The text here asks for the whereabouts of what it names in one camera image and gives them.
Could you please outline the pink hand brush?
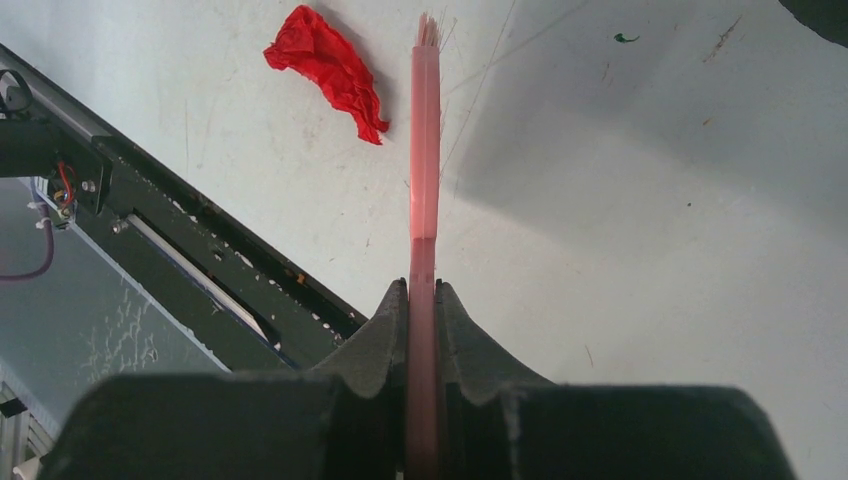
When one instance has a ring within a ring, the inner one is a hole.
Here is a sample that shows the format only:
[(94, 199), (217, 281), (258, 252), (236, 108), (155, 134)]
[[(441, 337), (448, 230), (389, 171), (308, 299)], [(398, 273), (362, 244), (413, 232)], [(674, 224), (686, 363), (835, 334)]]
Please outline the pink hand brush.
[(407, 479), (438, 479), (441, 467), (435, 320), (435, 246), (441, 163), (440, 42), (437, 20), (427, 13), (422, 14), (411, 62), (404, 468)]

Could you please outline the red paper scrap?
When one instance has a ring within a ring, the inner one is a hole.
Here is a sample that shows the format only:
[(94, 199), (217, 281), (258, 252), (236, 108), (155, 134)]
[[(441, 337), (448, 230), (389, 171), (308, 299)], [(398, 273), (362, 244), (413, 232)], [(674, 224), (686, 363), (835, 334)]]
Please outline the red paper scrap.
[(390, 123), (380, 117), (374, 76), (353, 44), (320, 13), (297, 6), (263, 56), (269, 67), (293, 70), (315, 84), (332, 108), (351, 115), (361, 140), (381, 143)]

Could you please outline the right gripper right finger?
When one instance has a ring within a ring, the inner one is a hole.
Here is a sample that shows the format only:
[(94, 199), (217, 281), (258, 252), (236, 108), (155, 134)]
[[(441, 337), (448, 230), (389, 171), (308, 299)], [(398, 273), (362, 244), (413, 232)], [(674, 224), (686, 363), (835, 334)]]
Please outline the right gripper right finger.
[(443, 438), (450, 479), (510, 479), (512, 458), (501, 392), (553, 384), (518, 360), (468, 314), (453, 286), (436, 283)]

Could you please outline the black plastic trash bin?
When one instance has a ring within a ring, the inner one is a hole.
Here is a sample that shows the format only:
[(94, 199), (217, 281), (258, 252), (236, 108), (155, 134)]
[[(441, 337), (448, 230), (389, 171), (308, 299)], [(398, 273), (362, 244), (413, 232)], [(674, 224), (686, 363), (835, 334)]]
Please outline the black plastic trash bin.
[(823, 39), (847, 47), (847, 0), (780, 0), (779, 3)]

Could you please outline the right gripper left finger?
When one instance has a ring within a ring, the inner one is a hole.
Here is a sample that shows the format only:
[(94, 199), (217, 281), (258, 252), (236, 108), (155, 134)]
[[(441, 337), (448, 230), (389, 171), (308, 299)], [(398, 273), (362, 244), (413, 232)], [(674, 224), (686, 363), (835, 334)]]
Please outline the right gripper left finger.
[(312, 372), (334, 385), (324, 479), (393, 479), (404, 457), (408, 292), (389, 284), (374, 315)]

